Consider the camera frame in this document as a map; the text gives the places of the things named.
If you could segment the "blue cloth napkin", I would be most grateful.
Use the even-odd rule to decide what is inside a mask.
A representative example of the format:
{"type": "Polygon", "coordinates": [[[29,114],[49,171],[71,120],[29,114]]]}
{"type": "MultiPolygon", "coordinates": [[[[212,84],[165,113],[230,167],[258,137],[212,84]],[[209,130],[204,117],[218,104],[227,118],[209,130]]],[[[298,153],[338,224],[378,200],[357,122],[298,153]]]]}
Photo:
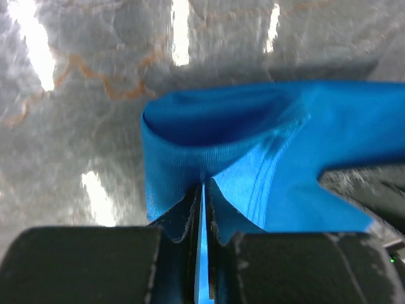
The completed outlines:
{"type": "Polygon", "coordinates": [[[157,219],[214,178],[270,232],[364,231],[316,184],[329,165],[404,155],[404,85],[283,82],[167,94],[141,115],[146,206],[157,219]]]}

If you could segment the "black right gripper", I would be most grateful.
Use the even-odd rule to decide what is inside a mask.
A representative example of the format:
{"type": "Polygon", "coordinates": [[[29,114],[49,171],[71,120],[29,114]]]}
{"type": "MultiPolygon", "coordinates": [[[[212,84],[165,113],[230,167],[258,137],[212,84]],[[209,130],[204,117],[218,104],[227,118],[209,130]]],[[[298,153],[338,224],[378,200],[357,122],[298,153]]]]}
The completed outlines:
{"type": "Polygon", "coordinates": [[[404,168],[359,167],[327,170],[319,184],[372,217],[370,232],[404,261],[404,168]]]}

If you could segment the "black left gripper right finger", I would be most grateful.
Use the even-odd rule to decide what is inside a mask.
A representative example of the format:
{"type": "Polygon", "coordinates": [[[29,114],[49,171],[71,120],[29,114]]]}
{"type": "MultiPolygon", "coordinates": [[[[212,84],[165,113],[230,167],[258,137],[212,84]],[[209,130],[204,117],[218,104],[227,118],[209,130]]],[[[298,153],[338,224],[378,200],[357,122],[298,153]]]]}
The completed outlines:
{"type": "Polygon", "coordinates": [[[205,187],[209,297],[216,303],[394,303],[396,271],[367,233],[269,233],[205,187]]]}

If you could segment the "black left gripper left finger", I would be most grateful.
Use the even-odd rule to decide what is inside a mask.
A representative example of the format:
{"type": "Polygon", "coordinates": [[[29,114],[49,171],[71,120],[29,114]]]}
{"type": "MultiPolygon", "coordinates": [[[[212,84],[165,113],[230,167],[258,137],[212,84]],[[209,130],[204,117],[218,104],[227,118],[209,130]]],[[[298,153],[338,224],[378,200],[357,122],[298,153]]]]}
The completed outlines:
{"type": "Polygon", "coordinates": [[[1,263],[1,302],[194,303],[201,195],[143,227],[23,231],[1,263]]]}

